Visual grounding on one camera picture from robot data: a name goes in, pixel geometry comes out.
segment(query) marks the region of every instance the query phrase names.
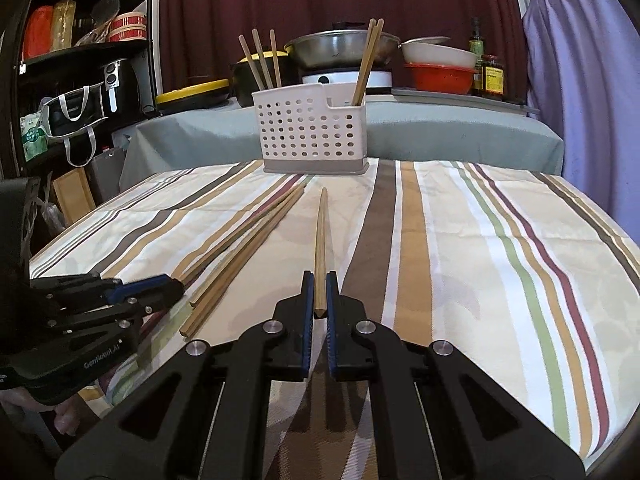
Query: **black pot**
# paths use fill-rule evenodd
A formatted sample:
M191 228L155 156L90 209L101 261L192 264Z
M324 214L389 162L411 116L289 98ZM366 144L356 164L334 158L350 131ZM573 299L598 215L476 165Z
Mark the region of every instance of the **black pot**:
M267 63L267 69L269 70L269 74L271 75L271 81L275 86L276 76L273 69L272 57L273 56L270 50L264 51L264 60ZM262 72L262 67L260 65L260 60L257 58L258 55L254 54L255 67L257 68L258 73L262 78L264 87L267 88L266 81L264 80L264 73ZM298 67L284 52L278 53L278 66L280 67L280 78L282 80L282 86L300 84L300 73L298 72ZM236 98L238 98L238 103L242 108L253 106L254 98L252 96L252 93L257 92L259 88L258 83L255 82L254 74L253 72L251 72L251 67L249 67L249 62L246 60L239 61L235 65L231 66L231 70L233 73L234 91L236 94Z

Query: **white bowl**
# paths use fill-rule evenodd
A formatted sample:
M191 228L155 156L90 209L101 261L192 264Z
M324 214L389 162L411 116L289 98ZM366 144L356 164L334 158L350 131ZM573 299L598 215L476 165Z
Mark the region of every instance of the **white bowl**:
M473 68L476 66L476 60L478 59L473 52L451 46L409 41L403 43L400 47L407 63Z

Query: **red bowl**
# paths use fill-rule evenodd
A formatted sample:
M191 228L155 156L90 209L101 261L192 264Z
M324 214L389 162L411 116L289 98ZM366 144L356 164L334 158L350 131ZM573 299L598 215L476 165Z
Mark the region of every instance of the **red bowl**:
M468 94L474 82L476 69L461 66L408 63L417 90Z

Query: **table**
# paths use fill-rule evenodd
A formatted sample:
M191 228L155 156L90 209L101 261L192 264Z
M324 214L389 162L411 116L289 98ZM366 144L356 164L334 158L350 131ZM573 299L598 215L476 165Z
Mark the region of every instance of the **table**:
M549 174L562 168L562 139L531 118L396 101L366 106L369 156L458 160ZM121 190L159 171L261 158L254 109L239 108L235 100L211 110L145 121L129 133Z

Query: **chopstick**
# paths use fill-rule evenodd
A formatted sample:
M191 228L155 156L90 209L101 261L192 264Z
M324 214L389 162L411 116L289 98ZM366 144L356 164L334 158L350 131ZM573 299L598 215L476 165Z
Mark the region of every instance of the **chopstick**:
M286 200L265 216L260 223L251 230L250 234L229 253L221 262L220 270L216 273L215 280L204 290L198 298L195 308L187 321L180 327L180 334L192 338L215 309L224 296L231 282L246 265L255 251L260 248L269 234L277 227L287 212L293 207L304 193L304 186L300 185Z
M259 213L247 218L244 222L242 222L237 228L235 228L231 233L229 233L222 241L217 243L213 248L207 251L206 254L188 271L184 272L178 278L181 282L184 283L185 288L189 288L193 282L195 282L198 277L204 272L204 270L209 267L213 260L215 260L220 254L226 251L231 245L238 240L245 232L247 232L258 220L263 218L265 215L273 211L277 208L284 200L286 200L291 193L293 193L298 186L292 186L287 189L281 196L279 196L276 200L274 200L271 204L265 207Z
M362 78L364 77L364 71L367 67L367 54L369 52L369 45L371 43L371 37L373 35L373 29L376 26L376 20L371 18L369 20L369 28L367 29L367 39L364 44L364 52L362 53L362 60L360 61L360 68L358 69L358 81L356 83L356 89L353 93L353 98L351 99L351 106L355 106L356 95L360 92L360 87L363 85Z
M362 57L362 63L360 64L360 70L362 65L366 61L364 67L364 73L362 74L362 80L360 79L360 73L358 72L358 83L356 84L355 92L353 93L353 99L351 100L351 106L360 106L364 99L364 94L367 91L367 82L369 81L369 75L373 68L373 62L376 59L376 47L378 46L378 40L382 35L382 27L385 25L385 20L380 18L376 27L373 29L369 38L369 43L365 49L365 55Z
M276 31L271 29L269 31L269 37L271 38L271 59L273 59L273 71L276 74L276 86L280 88L282 86L282 79L280 78L280 63L278 62L278 44L276 43Z
M251 31L254 35L254 43L255 43L255 51L258 53L258 59L260 60L260 66L262 67L262 74L264 74L264 79L267 82L268 88L273 88L273 82L271 81L271 74L267 67L267 62L264 60L264 54L262 53L262 42L260 41L260 34L258 34L258 29L254 28Z
M318 222L316 223L316 258L314 263L314 312L322 317L326 311L326 222L329 215L328 193L320 193Z
M249 63L249 68L251 69L252 74L254 75L255 82L258 84L258 88L260 90L264 90L264 84L262 83L262 78L260 77L260 73L258 72L258 68L254 63L254 57L251 55L251 51L249 50L249 46L246 44L246 40L244 36L240 34L238 36L238 40L240 40L240 45L242 46L242 51L246 56L246 60Z

